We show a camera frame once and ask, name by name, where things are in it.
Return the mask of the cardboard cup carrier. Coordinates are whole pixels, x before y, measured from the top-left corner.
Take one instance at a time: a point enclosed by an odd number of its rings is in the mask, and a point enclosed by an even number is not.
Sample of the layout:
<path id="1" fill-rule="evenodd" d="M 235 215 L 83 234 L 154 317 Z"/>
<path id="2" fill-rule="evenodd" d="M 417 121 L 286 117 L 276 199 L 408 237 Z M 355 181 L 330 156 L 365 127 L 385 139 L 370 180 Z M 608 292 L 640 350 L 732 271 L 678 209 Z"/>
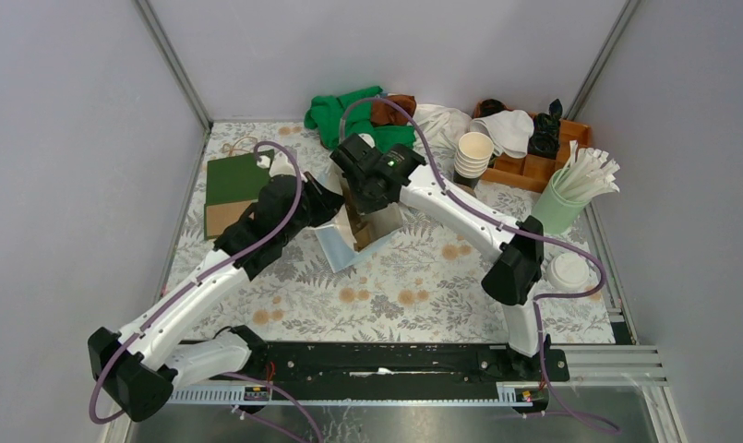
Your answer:
<path id="1" fill-rule="evenodd" d="M 361 252 L 383 236 L 382 211 L 361 214 L 355 206 L 345 206 L 351 233 L 354 238 L 354 251 Z"/>

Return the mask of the light blue paper bag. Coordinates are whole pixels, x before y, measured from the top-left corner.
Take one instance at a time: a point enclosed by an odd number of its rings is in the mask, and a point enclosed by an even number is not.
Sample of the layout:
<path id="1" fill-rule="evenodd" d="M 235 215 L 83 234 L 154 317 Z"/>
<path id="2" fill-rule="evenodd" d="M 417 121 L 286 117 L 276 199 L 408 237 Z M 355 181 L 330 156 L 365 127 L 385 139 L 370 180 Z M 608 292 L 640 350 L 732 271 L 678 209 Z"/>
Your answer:
<path id="1" fill-rule="evenodd" d="M 345 200 L 344 205 L 332 219 L 314 229 L 324 255 L 334 272 L 370 258 L 403 226 L 400 206 L 397 203 L 389 204 L 381 210 L 383 236 L 363 251 L 355 252 L 354 238 L 345 208 L 347 204 L 353 206 L 353 202 L 345 178 L 342 177 L 342 173 L 337 166 L 329 166 L 318 176 L 318 181 L 329 191 L 341 194 Z"/>

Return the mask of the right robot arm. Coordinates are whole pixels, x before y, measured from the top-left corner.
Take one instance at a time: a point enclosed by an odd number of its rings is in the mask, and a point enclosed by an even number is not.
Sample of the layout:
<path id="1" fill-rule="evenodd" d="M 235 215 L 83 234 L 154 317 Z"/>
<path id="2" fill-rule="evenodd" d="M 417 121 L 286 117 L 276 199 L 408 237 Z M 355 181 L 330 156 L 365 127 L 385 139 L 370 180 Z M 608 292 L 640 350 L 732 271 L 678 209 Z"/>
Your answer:
<path id="1" fill-rule="evenodd" d="M 330 155 L 346 180 L 358 212 L 369 214 L 398 203 L 434 218 L 462 235 L 491 267 L 481 281 L 500 303 L 508 322 L 509 368 L 531 380 L 545 369 L 545 334 L 536 320 L 533 287 L 542 277 L 543 226 L 504 216 L 445 178 L 414 150 L 387 152 L 350 135 Z"/>

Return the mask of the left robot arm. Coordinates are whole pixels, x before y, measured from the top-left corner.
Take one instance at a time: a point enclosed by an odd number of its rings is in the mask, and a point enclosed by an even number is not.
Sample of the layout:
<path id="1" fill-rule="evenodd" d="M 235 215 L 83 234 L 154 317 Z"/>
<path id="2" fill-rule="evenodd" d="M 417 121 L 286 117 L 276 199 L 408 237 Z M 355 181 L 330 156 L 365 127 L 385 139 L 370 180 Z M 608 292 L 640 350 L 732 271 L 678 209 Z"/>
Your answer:
<path id="1" fill-rule="evenodd" d="M 233 370 L 245 379 L 260 376 L 266 355 L 235 333 L 197 345 L 198 357 L 207 361 L 194 367 L 173 352 L 186 330 L 226 292 L 253 281 L 302 230 L 330 221 L 344 203 L 340 193 L 327 189 L 310 173 L 272 174 L 257 199 L 215 238 L 212 249 L 185 280 L 117 332 L 99 328 L 89 336 L 90 368 L 96 381 L 91 420 L 103 421 L 95 410 L 101 391 L 122 414 L 141 422 L 189 381 Z"/>

